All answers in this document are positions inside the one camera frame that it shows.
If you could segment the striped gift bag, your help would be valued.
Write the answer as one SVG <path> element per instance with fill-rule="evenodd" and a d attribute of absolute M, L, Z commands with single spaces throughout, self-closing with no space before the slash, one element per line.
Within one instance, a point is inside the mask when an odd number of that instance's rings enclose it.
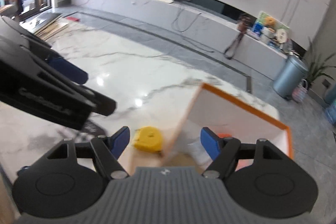
<path fill-rule="evenodd" d="M 301 103 L 305 99 L 307 91 L 308 91 L 308 83 L 307 80 L 303 79 L 299 83 L 299 85 L 294 89 L 291 97 L 295 102 Z"/>

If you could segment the white marble TV bench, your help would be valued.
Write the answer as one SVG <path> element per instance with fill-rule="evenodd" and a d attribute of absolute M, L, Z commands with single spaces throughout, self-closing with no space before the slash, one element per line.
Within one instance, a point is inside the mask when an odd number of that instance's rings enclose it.
<path fill-rule="evenodd" d="M 71 0 L 71 3 L 171 31 L 219 53 L 223 53 L 238 35 L 236 24 L 184 3 L 168 4 L 156 0 Z M 246 35 L 234 60 L 275 79 L 285 65 L 286 56 Z"/>

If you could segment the blue water jug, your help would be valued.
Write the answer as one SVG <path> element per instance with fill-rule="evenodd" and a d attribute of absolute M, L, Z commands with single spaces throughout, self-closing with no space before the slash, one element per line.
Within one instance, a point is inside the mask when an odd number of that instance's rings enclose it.
<path fill-rule="evenodd" d="M 330 124 L 336 125 L 336 100 L 325 109 L 325 116 Z"/>

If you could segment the orange white storage box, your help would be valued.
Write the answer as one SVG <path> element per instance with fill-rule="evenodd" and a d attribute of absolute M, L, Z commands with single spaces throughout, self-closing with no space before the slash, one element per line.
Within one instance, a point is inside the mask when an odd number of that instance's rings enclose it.
<path fill-rule="evenodd" d="M 230 134 L 243 143 L 268 139 L 283 153 L 293 158 L 291 130 L 279 120 L 278 111 L 257 98 L 240 91 L 232 92 L 202 83 L 186 104 L 175 110 L 177 119 L 164 112 L 160 122 L 146 122 L 159 128 L 163 135 L 163 150 L 142 152 L 132 145 L 127 147 L 120 162 L 129 173 L 138 166 L 193 166 L 205 170 L 211 159 L 201 146 L 203 127 L 214 133 Z"/>

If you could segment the pile of colourful toys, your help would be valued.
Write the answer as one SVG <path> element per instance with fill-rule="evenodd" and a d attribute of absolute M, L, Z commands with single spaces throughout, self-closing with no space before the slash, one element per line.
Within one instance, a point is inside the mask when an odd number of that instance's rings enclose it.
<path fill-rule="evenodd" d="M 252 27 L 252 34 L 260 42 L 283 51 L 290 38 L 290 28 L 268 13 L 260 11 Z"/>

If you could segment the yellow tape measure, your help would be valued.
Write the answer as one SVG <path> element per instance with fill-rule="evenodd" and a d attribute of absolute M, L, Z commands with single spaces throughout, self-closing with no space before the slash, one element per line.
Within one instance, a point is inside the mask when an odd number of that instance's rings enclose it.
<path fill-rule="evenodd" d="M 142 127 L 135 132 L 132 145 L 143 152 L 160 153 L 163 148 L 162 133 L 156 127 Z"/>

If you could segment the grey metal trash bin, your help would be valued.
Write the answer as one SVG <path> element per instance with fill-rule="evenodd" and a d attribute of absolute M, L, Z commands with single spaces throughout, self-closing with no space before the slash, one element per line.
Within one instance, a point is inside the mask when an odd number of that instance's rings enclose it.
<path fill-rule="evenodd" d="M 294 89 L 308 73 L 305 61 L 295 55 L 288 57 L 284 67 L 273 82 L 273 90 L 282 98 L 289 101 Z"/>

